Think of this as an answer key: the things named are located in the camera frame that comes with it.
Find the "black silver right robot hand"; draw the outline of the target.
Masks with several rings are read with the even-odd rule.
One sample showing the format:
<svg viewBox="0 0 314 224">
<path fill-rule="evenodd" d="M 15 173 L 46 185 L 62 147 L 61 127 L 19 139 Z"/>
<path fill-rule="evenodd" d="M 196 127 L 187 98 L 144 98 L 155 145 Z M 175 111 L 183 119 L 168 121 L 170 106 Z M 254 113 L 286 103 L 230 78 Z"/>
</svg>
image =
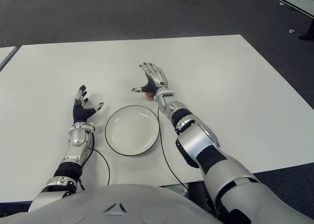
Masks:
<svg viewBox="0 0 314 224">
<path fill-rule="evenodd" d="M 153 63 L 140 64 L 139 67 L 147 78 L 147 84 L 132 88 L 132 92 L 156 93 L 159 89 L 168 89 L 168 80 L 164 71 Z"/>
</svg>

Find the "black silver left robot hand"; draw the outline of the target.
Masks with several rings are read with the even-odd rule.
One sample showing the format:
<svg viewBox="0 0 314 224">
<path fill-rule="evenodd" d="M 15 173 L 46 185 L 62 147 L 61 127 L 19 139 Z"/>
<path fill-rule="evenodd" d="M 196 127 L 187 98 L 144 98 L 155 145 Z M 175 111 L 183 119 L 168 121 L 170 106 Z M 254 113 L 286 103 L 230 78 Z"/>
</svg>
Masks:
<svg viewBox="0 0 314 224">
<path fill-rule="evenodd" d="M 87 94 L 85 85 L 80 86 L 76 92 L 73 104 L 73 121 L 74 123 L 86 123 L 87 120 L 93 116 L 97 111 L 103 108 L 104 102 L 100 102 L 94 107 L 86 108 L 85 104 L 89 101 L 85 98 Z"/>
</svg>

